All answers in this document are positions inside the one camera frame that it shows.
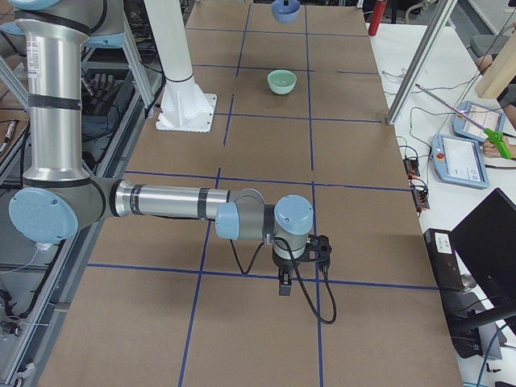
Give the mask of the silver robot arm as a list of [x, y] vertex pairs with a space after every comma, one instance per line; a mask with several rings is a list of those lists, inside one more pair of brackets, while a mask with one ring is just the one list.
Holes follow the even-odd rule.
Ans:
[[109, 217], [152, 215], [214, 223], [222, 239], [273, 248], [279, 292], [290, 293], [309, 257], [311, 204], [288, 195], [268, 205], [254, 189], [137, 185], [91, 175], [82, 164], [81, 50], [91, 40], [125, 40], [120, 1], [17, 1], [26, 38], [31, 167], [11, 199], [10, 220], [37, 243], [57, 243]]

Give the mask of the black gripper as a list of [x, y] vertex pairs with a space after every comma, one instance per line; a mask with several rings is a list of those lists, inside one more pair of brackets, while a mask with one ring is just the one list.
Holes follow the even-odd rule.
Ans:
[[298, 266], [298, 263], [290, 258], [286, 259], [279, 256], [275, 251], [272, 253], [273, 263], [278, 267], [278, 294], [280, 296], [289, 296], [292, 290], [292, 272]]

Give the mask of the person's hand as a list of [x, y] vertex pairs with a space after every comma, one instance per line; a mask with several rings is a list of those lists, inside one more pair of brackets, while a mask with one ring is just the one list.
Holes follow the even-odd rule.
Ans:
[[[507, 137], [503, 138], [504, 143], [509, 148], [511, 153], [511, 159], [514, 160], [516, 157], [516, 149], [515, 144], [511, 143], [510, 140]], [[482, 146], [483, 153], [487, 157], [497, 158], [501, 157], [501, 154], [499, 150], [497, 149], [497, 146], [490, 142], [489, 140], [486, 140]]]

